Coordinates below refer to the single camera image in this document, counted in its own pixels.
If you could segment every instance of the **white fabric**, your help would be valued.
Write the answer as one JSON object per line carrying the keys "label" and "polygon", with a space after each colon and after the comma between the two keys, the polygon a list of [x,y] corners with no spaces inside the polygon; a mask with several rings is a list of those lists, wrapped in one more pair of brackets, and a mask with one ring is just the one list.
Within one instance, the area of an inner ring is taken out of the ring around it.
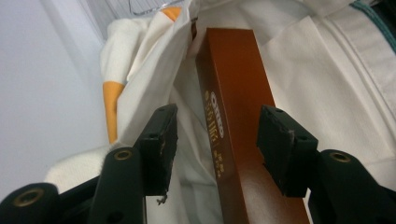
{"label": "white fabric", "polygon": [[329,16],[334,28],[345,34],[350,49],[356,52],[356,60],[361,63],[361,79],[379,104],[378,108],[389,125],[389,130],[396,134],[396,60],[395,52],[378,32],[370,19],[358,10],[346,7]]}
{"label": "white fabric", "polygon": [[[155,108],[176,103],[179,108],[179,140],[169,200],[178,200],[179,205],[169,201],[166,206],[150,207],[148,220],[152,222],[149,223],[221,223],[219,196],[194,63],[207,26],[254,29],[276,105],[301,122],[319,140],[319,149],[336,148],[351,153],[367,164],[373,174],[382,174],[382,179],[384,174],[392,174],[396,170],[381,170],[395,164],[392,163],[396,148],[392,128],[395,122],[392,116],[384,116],[392,114],[389,110],[394,106],[392,93],[391,100],[382,98],[382,103],[375,97],[385,92],[389,95],[391,88],[379,88],[382,91],[373,95],[371,87],[375,85],[372,85],[372,79],[363,80],[354,61],[364,50],[354,48],[347,55],[344,45],[333,37],[334,30],[326,25],[338,19],[323,18],[322,15],[319,15],[321,19],[312,19],[309,15],[315,13],[290,0],[203,2],[206,10],[201,11],[199,3],[187,1],[180,17],[158,38],[155,46],[139,47],[133,43],[134,48],[150,50],[139,68],[134,70],[118,101],[118,143],[87,153],[96,157],[88,164],[84,155],[59,163],[49,172],[48,181],[59,186],[67,185],[61,188],[67,189],[72,186],[70,178],[76,177],[66,173],[74,171],[74,175],[83,176],[80,181],[89,175],[97,175],[102,162],[99,158],[103,158],[107,148],[115,148],[119,144],[133,145]],[[262,13],[264,8],[271,13]],[[198,35],[190,44],[191,19],[197,16]],[[363,15],[353,16],[351,22],[359,16]],[[365,25],[373,28],[368,21]],[[380,38],[377,41],[381,45],[386,43]],[[391,55],[390,49],[382,50]],[[390,71],[388,66],[373,68],[376,72],[371,73],[372,64],[360,64],[368,68],[369,76],[392,76],[378,72]],[[80,167],[79,171],[70,170],[73,166]],[[163,211],[163,218],[150,210]]]}
{"label": "white fabric", "polygon": [[104,81],[126,84],[126,77],[136,58],[150,19],[119,20],[108,26],[108,40],[101,53]]}
{"label": "white fabric", "polygon": [[157,13],[151,20],[145,38],[140,44],[139,51],[137,52],[136,58],[133,60],[132,67],[127,77],[129,81],[135,72],[138,71],[141,64],[146,60],[151,50],[155,47],[158,39],[173,25],[173,21],[170,20],[165,14]]}
{"label": "white fabric", "polygon": [[320,17],[328,16],[354,2],[354,0],[304,0]]}

